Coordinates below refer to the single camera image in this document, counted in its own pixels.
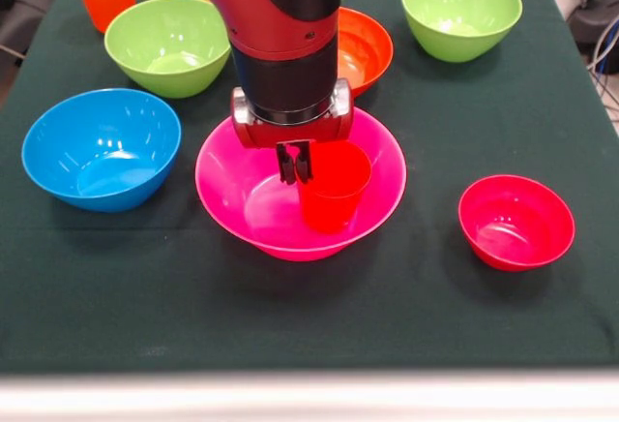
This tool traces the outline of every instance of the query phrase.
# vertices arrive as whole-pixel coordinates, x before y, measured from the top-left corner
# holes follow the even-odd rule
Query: red bowl
[[[338,77],[350,82],[353,98],[370,88],[394,58],[387,30],[368,15],[339,8]]]
[[[500,270],[520,272],[550,264],[575,238],[568,205],[530,178],[493,175],[478,180],[460,198],[457,212],[475,254]]]

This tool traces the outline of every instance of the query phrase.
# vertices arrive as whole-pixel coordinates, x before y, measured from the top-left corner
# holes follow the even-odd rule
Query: green cloth
[[[0,372],[619,362],[619,142],[554,2],[522,1],[498,47],[450,65],[420,50],[400,0],[345,0],[393,37],[391,68],[358,106],[396,135],[408,186],[376,233],[291,264],[229,235],[196,194],[232,62],[203,94],[170,102],[183,144],[142,207],[82,212],[28,179],[21,142],[39,115],[83,91],[135,87],[79,0],[56,0],[0,111]],[[462,191],[503,172],[545,182],[574,211],[574,246],[548,268],[494,271],[460,233]]]

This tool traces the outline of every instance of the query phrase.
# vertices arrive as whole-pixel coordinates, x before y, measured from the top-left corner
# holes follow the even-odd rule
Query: bowl
[[[136,207],[163,183],[181,143],[181,123],[156,96],[97,90],[55,105],[30,128],[21,160],[50,194],[82,209]]]
[[[550,264],[575,238],[568,205],[550,188],[517,175],[492,175],[462,195],[458,217],[473,251],[500,270],[518,272]]]
[[[353,98],[370,88],[394,58],[387,30],[368,15],[339,8],[338,77],[350,83]]]
[[[230,54],[217,8],[204,0],[149,0],[119,14],[105,49],[133,81],[165,98],[206,89]]]
[[[413,35],[430,55],[466,62],[497,45],[522,15],[520,0],[402,0]]]
[[[206,138],[195,166],[195,185],[211,217],[238,238],[271,256],[292,261],[332,256],[379,228],[404,193],[406,163],[387,128],[355,108],[350,141],[372,162],[372,173],[346,229],[320,233],[304,222],[296,185],[280,181],[273,149],[246,149],[228,118]]]

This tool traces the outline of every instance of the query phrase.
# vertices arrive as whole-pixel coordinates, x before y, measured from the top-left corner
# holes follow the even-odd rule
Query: pink bowl
[[[398,142],[357,107],[350,141],[368,154],[372,175],[356,215],[340,233],[319,233],[303,223],[298,190],[280,182],[275,150],[244,148],[229,118],[202,145],[195,165],[197,192],[218,224],[271,256],[294,261],[332,256],[381,226],[406,186]]]
[[[473,251],[511,272],[554,262],[572,246],[575,222],[553,190],[530,178],[493,175],[460,198],[458,217]]]

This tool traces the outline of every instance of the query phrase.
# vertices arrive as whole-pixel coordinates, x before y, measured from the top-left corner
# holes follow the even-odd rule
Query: lime green bowl
[[[165,98],[200,93],[230,55],[221,15],[203,0],[148,0],[132,6],[107,28],[105,49],[133,81]]]
[[[497,45],[522,15],[521,0],[402,0],[408,25],[428,54],[466,62]]]

